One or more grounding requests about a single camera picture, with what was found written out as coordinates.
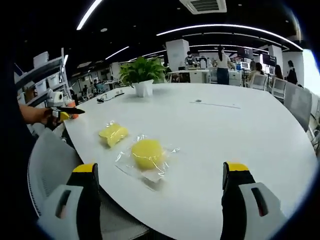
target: plastic bag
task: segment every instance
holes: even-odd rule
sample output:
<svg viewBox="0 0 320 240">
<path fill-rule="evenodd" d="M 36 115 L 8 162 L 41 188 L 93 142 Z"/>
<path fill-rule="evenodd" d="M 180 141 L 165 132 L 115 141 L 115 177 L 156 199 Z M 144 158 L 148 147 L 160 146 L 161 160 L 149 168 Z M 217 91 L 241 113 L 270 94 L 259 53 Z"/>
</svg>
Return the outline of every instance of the plastic bag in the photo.
<svg viewBox="0 0 320 240">
<path fill-rule="evenodd" d="M 110 148 L 114 147 L 120 140 L 128 135 L 128 129 L 120 126 L 114 121 L 109 122 L 106 128 L 99 132 L 102 141 L 109 145 Z"/>
<path fill-rule="evenodd" d="M 128 149 L 119 153 L 115 165 L 130 176 L 156 183 L 165 175 L 173 154 L 179 150 L 162 146 L 154 138 L 139 135 Z"/>
</svg>

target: woman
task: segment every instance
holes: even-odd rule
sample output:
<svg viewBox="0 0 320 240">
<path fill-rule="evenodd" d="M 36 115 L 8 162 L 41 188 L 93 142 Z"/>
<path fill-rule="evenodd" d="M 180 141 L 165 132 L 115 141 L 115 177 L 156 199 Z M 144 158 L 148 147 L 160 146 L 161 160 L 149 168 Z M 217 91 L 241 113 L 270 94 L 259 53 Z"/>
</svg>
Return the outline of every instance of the woman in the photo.
<svg viewBox="0 0 320 240">
<path fill-rule="evenodd" d="M 250 72 L 249 76 L 248 76 L 248 82 L 251 84 L 251 81 L 253 80 L 254 76 L 256 74 L 261 74 L 264 75 L 264 71 L 262 71 L 262 65 L 260 62 L 257 62 L 255 64 L 255 70 Z"/>
<path fill-rule="evenodd" d="M 252 59 L 250 62 L 250 70 L 254 71 L 256 69 L 256 62 Z"/>
<path fill-rule="evenodd" d="M 275 78 L 277 79 L 284 79 L 284 76 L 282 75 L 281 67 L 279 65 L 275 66 L 274 69 L 274 76 L 272 77 L 271 81 L 269 82 L 270 87 L 273 86 Z"/>
<path fill-rule="evenodd" d="M 291 60 L 289 60 L 288 65 L 289 65 L 290 71 L 288 76 L 286 77 L 286 80 L 289 83 L 296 85 L 298 83 L 298 80 L 297 80 L 297 74 L 296 74 L 296 69 L 294 67 L 294 63 Z"/>
<path fill-rule="evenodd" d="M 284 76 L 282 75 L 281 67 L 279 65 L 275 66 L 274 69 L 274 76 L 278 79 L 284 79 Z"/>
<path fill-rule="evenodd" d="M 231 64 L 230 57 L 225 54 L 224 48 L 220 45 L 218 47 L 218 60 L 216 78 L 218 84 L 229 85 L 229 65 Z"/>
</svg>

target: yellow sponge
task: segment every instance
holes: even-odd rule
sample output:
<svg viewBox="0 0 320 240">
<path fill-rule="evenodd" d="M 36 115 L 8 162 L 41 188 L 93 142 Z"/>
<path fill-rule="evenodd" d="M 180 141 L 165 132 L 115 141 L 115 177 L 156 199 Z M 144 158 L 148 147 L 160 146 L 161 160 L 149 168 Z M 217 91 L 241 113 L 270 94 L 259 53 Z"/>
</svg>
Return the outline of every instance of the yellow sponge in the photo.
<svg viewBox="0 0 320 240">
<path fill-rule="evenodd" d="M 164 160 L 163 149 L 159 141 L 143 139 L 132 146 L 132 156 L 141 170 L 152 170 Z"/>
<path fill-rule="evenodd" d="M 104 140 L 106 144 L 112 148 L 119 142 L 121 139 L 128 135 L 128 129 L 125 127 L 120 126 L 117 123 L 110 125 L 109 127 L 105 128 L 101 132 L 99 132 L 99 136 Z"/>
</svg>

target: white shirt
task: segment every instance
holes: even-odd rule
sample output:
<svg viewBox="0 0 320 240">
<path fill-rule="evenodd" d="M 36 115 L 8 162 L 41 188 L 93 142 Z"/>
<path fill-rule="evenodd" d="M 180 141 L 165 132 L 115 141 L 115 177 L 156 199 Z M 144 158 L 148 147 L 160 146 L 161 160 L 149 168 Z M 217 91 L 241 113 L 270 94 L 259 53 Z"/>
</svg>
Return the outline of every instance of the white shirt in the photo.
<svg viewBox="0 0 320 240">
<path fill-rule="evenodd" d="M 222 61 L 220 61 L 220 58 L 216 60 L 218 69 L 228 69 L 228 62 L 231 62 L 230 57 L 226 55 L 225 53 L 222 54 Z"/>
</svg>

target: white table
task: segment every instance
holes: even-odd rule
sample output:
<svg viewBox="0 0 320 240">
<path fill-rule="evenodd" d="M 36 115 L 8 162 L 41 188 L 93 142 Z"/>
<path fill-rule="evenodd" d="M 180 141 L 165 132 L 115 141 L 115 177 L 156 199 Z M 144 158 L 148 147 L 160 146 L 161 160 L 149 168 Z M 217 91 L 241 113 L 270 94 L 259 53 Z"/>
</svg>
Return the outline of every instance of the white table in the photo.
<svg viewBox="0 0 320 240">
<path fill-rule="evenodd" d="M 112 88 L 115 89 L 115 84 L 119 83 L 120 80 L 107 81 L 104 85 L 112 85 Z"/>
<path fill-rule="evenodd" d="M 307 134 L 278 100 L 236 86 L 163 83 L 153 88 L 150 98 L 137 98 L 126 87 L 125 95 L 105 103 L 89 100 L 79 106 L 85 114 L 65 122 L 81 159 L 98 163 L 100 185 L 120 206 L 174 239 L 220 239 L 223 162 L 233 161 L 247 165 L 256 182 L 280 199 L 283 213 L 293 214 L 318 163 Z M 202 104 L 191 103 L 195 100 Z M 108 149 L 98 133 L 112 120 L 127 127 L 130 136 Z M 146 187 L 115 166 L 119 152 L 139 134 L 181 149 L 157 186 Z"/>
</svg>

